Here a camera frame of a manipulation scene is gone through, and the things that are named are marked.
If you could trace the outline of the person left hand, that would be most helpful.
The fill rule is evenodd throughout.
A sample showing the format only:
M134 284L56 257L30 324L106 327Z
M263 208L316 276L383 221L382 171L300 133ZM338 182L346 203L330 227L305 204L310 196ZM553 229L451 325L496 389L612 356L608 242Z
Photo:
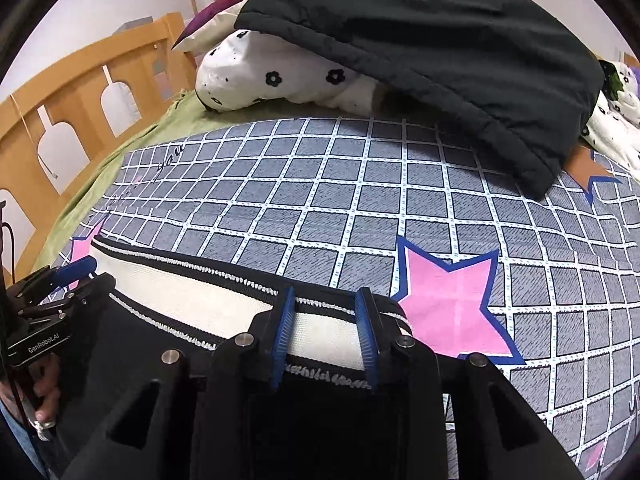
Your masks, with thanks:
M60 400L60 388L58 388L58 376L60 376L60 359L54 353L45 356L29 367L29 373L34 382L34 396L41 401L40 407L35 410L35 419L41 425L54 422L58 412L58 400ZM21 389L17 389L20 400L15 401L9 383L4 380L1 383L1 402L9 413L21 424L23 416L20 413L20 405L24 398Z

